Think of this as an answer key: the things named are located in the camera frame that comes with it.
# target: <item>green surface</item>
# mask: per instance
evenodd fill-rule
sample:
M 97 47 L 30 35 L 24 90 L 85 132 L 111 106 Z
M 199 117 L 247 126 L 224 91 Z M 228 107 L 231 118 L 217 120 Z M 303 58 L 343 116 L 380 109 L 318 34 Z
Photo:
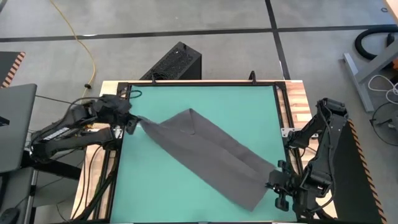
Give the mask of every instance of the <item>green surface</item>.
M 271 86 L 134 86 L 131 113 L 162 122 L 193 108 L 277 165 L 285 159 Z M 141 126 L 124 135 L 111 223 L 295 221 L 269 190 L 253 212 L 229 201 L 156 145 Z

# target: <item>white cable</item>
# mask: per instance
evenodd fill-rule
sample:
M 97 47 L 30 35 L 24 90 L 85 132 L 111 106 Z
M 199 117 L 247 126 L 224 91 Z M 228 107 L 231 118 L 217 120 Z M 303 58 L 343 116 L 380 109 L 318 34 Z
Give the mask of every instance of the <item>white cable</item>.
M 372 82 L 375 78 L 377 78 L 377 77 L 381 77 L 381 78 L 387 80 L 387 82 L 389 82 L 389 83 L 391 84 L 392 89 L 390 89 L 390 90 L 378 90 L 378 89 L 372 88 L 372 87 L 371 87 L 371 82 Z M 386 92 L 386 99 L 388 100 L 388 102 L 393 103 L 393 104 L 395 104 L 395 105 L 398 105 L 398 102 L 394 102 L 394 101 L 390 100 L 390 99 L 388 98 L 388 94 L 389 94 L 390 92 L 393 92 L 393 94 L 394 94 L 395 96 L 398 96 L 398 88 L 397 88 L 397 86 L 398 86 L 398 83 L 396 83 L 396 84 L 394 85 L 388 78 L 386 78 L 386 77 L 384 77 L 384 76 L 382 76 L 382 75 L 375 75 L 375 76 L 373 76 L 373 77 L 369 80 L 369 82 L 368 82 L 368 88 L 369 88 L 370 90 L 372 90 L 372 91 L 382 91 L 382 92 Z

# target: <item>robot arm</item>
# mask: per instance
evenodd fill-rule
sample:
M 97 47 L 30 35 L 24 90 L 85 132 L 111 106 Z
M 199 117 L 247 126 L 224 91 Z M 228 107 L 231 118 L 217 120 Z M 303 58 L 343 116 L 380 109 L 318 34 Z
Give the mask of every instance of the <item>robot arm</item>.
M 116 140 L 111 128 L 85 132 L 86 126 L 93 123 L 126 127 L 127 133 L 133 134 L 139 118 L 129 113 L 130 108 L 128 100 L 115 95 L 103 95 L 96 101 L 75 105 L 61 120 L 32 134 L 31 156 L 36 161 L 47 161 L 60 151 L 91 144 L 106 146 Z
M 289 203 L 285 196 L 293 197 L 293 210 L 297 215 L 312 218 L 319 205 L 315 199 L 324 197 L 333 186 L 333 156 L 341 131 L 348 119 L 344 104 L 324 98 L 317 103 L 317 114 L 300 131 L 290 132 L 285 139 L 285 148 L 306 148 L 313 134 L 318 133 L 319 147 L 302 175 L 290 170 L 284 161 L 278 166 L 282 172 L 270 174 L 268 187 L 279 194 L 275 201 L 277 208 L 287 211 Z

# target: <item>gray cloth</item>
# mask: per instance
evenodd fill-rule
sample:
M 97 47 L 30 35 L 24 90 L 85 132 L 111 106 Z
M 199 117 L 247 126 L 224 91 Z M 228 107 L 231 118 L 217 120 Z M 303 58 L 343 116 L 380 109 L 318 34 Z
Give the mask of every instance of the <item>gray cloth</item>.
M 250 211 L 263 198 L 274 165 L 193 109 L 161 124 L 141 118 L 148 136 L 226 198 Z

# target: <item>metal stand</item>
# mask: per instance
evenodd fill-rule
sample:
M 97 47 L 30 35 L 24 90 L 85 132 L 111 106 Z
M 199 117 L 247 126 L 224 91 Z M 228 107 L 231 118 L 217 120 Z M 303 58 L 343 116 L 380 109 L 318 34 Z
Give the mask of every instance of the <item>metal stand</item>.
M 376 75 L 377 72 L 398 57 L 398 41 L 394 41 L 360 71 L 358 71 L 356 68 L 355 63 L 349 53 L 344 53 L 343 57 L 346 62 L 346 66 L 348 67 L 349 76 L 353 81 L 359 96 L 361 97 L 365 111 L 374 111 L 374 107 L 368 93 L 368 84 L 365 81 L 367 78 Z

